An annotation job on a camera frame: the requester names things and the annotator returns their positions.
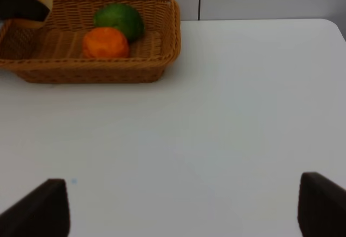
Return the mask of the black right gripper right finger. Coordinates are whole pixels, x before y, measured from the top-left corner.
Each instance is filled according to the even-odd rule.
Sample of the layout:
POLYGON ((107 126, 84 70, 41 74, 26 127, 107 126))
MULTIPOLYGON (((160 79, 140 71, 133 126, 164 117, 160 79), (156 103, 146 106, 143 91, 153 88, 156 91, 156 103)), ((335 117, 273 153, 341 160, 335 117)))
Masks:
POLYGON ((297 219, 303 237, 345 236, 345 189, 317 172, 303 173, 297 219))

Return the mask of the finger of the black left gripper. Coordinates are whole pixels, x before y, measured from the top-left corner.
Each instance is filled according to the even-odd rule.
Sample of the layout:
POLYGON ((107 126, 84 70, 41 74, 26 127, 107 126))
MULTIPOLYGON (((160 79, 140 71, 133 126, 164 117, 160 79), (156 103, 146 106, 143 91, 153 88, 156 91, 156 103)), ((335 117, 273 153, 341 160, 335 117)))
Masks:
POLYGON ((43 22, 50 11, 48 4, 39 0, 1 0, 1 20, 19 18, 43 22))

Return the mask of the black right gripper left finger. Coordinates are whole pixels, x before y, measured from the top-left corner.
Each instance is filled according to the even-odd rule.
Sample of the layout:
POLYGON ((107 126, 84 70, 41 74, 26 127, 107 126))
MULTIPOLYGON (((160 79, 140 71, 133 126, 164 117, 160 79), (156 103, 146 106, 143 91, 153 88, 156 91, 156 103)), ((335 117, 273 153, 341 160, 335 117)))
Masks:
POLYGON ((66 182, 48 179, 1 213, 1 236, 68 236, 66 182))

